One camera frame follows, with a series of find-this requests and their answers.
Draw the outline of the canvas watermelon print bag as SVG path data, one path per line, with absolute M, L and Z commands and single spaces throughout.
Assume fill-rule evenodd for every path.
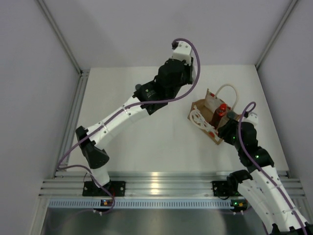
M 232 105 L 228 105 L 225 101 L 218 97 L 220 91 L 225 87 L 231 87 L 235 93 L 236 97 Z M 193 102 L 187 118 L 193 125 L 202 130 L 215 144 L 219 145 L 222 143 L 223 139 L 218 137 L 218 127 L 216 129 L 210 124 L 213 114 L 222 103 L 227 105 L 227 112 L 234 111 L 238 101 L 238 90 L 234 85 L 226 83 L 221 85 L 215 93 L 207 90 L 204 99 Z

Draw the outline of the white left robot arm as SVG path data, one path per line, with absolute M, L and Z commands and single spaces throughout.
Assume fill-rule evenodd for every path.
M 111 189 L 107 170 L 110 158 L 105 151 L 106 145 L 130 125 L 175 100 L 182 86 L 193 83 L 193 73 L 193 62 L 170 58 L 158 69 L 152 81 L 137 87 L 134 94 L 114 113 L 93 126 L 79 126 L 76 129 L 79 147 L 93 176 L 95 192 L 104 196 Z

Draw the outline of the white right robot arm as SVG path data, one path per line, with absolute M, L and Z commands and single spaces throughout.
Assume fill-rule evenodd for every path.
M 313 226 L 292 202 L 269 153 L 258 145 L 257 132 L 249 122 L 230 119 L 218 136 L 235 147 L 244 170 L 227 177 L 232 194 L 242 195 L 263 223 L 268 235 L 311 235 Z

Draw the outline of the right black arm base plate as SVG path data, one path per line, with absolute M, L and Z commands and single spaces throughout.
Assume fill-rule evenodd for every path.
M 213 181 L 212 189 L 214 196 L 222 200 L 240 195 L 227 181 Z

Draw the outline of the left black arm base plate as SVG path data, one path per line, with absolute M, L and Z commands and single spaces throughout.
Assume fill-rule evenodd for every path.
M 125 181 L 110 181 L 103 186 L 113 197 L 125 196 L 125 187 Z M 82 195 L 87 197 L 109 196 L 105 191 L 99 188 L 94 181 L 84 182 Z

